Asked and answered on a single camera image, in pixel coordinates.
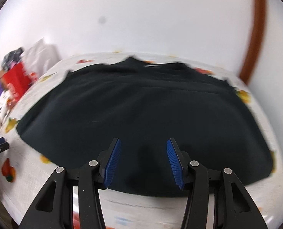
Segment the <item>red bag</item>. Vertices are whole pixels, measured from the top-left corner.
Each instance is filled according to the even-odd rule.
[[[2,76],[7,88],[11,91],[15,102],[23,96],[23,94],[32,85],[31,79],[26,73],[22,62],[16,64],[12,69]]]

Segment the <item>wall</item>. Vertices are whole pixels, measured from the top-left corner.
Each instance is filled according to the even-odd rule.
[[[174,55],[238,72],[253,0],[8,0],[0,61],[42,37],[65,58],[89,52]]]
[[[268,0],[262,52],[249,88],[274,129],[283,154],[283,3]]]

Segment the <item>round metal pin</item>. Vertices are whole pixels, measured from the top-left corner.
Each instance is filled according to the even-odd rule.
[[[225,169],[224,169],[224,172],[225,172],[226,174],[231,174],[233,171],[232,171],[230,168],[225,168]]]
[[[55,172],[56,173],[61,173],[61,172],[63,172],[63,170],[64,170],[63,167],[58,167],[58,168],[55,169]]]
[[[97,164],[98,164],[97,160],[92,160],[92,161],[89,162],[90,166],[96,166]]]
[[[199,166],[199,162],[196,161],[196,160],[192,160],[192,161],[190,161],[190,165],[194,166],[194,167],[197,167],[197,166]]]

